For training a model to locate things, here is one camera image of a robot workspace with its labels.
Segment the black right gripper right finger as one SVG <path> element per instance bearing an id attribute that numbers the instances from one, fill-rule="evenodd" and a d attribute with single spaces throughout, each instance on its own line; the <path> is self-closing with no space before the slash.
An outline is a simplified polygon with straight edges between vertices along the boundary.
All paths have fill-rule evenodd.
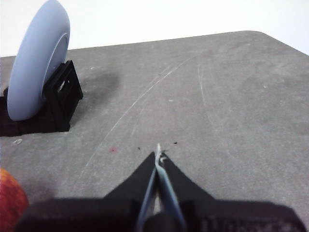
<path id="1" fill-rule="evenodd" d="M 265 201 L 220 200 L 188 178 L 157 146 L 156 169 L 165 210 L 187 232 L 304 232 L 295 211 Z"/>

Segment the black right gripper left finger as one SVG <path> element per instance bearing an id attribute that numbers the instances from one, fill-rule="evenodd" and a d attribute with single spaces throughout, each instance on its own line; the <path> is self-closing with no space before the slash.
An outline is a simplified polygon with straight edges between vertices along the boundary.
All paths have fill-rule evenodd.
<path id="1" fill-rule="evenodd" d="M 120 185 L 102 198 L 58 198 L 34 203 L 16 232 L 132 232 L 154 175 L 152 152 Z"/>

